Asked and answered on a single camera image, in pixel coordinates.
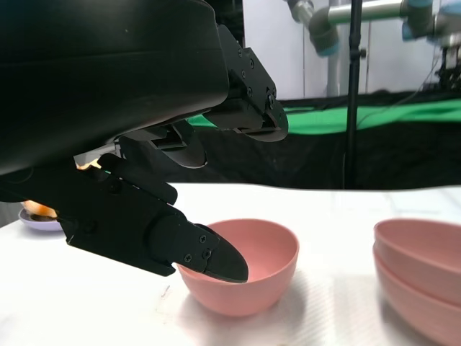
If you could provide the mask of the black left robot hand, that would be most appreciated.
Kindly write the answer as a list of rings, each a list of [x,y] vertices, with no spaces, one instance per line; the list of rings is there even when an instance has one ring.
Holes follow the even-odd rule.
[[[247,281],[243,256],[189,222],[171,185],[113,154],[74,161],[126,137],[203,167],[195,115],[263,142],[288,133],[271,77],[207,2],[1,3],[1,199],[54,209],[68,245],[162,276],[179,264]]]

